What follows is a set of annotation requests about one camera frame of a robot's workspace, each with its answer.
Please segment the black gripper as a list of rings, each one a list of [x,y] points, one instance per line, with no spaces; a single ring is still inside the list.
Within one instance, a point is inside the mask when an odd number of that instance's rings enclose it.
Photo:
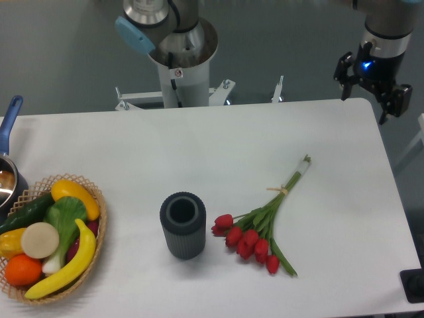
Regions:
[[[380,125],[383,125],[389,117],[402,116],[408,110],[413,93],[411,85],[395,85],[404,55],[402,53],[391,58],[379,58],[359,49],[355,63],[352,52],[341,56],[333,75],[333,79],[342,88],[341,100],[345,101],[350,97],[355,76],[361,88],[373,94],[383,94],[380,102],[382,114],[378,121]],[[354,76],[348,75],[348,69],[351,66],[353,66]]]

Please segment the silver robot arm with gripper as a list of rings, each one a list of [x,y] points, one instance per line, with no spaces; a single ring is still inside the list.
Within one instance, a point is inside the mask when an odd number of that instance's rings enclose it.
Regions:
[[[353,1],[352,8],[366,15],[360,41],[375,58],[397,58],[405,53],[423,8],[422,1]]]

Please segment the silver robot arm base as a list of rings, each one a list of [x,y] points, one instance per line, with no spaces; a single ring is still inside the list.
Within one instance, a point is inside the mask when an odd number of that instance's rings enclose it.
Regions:
[[[198,1],[123,1],[115,28],[156,64],[166,108],[209,105],[209,63],[218,36],[199,16]]]

